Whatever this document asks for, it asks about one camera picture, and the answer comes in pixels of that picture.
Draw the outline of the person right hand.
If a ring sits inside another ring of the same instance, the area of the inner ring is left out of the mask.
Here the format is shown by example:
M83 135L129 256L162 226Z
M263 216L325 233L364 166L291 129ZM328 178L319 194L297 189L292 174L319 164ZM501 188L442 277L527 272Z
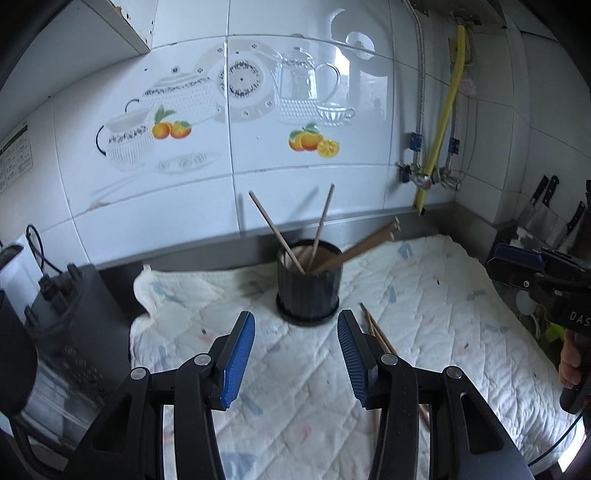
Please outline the person right hand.
M571 330L566 330L558 369L559 381L566 389L573 389L581 382L581 350L587 346L588 339Z

